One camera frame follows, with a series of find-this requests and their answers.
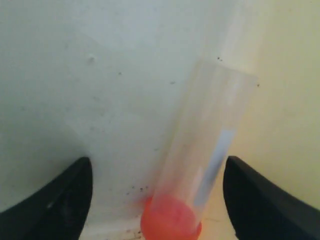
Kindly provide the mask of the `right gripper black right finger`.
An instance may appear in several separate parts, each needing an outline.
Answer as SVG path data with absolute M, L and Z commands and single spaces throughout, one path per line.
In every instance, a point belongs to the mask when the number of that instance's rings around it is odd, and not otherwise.
M 237 156 L 227 158 L 223 197 L 239 240 L 318 240 L 320 211 L 265 178 Z

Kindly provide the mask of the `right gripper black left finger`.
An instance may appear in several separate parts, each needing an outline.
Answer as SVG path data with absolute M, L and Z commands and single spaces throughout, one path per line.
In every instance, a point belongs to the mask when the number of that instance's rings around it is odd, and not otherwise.
M 2 240 L 78 240 L 93 196 L 93 169 L 81 157 L 36 193 L 1 212 Z

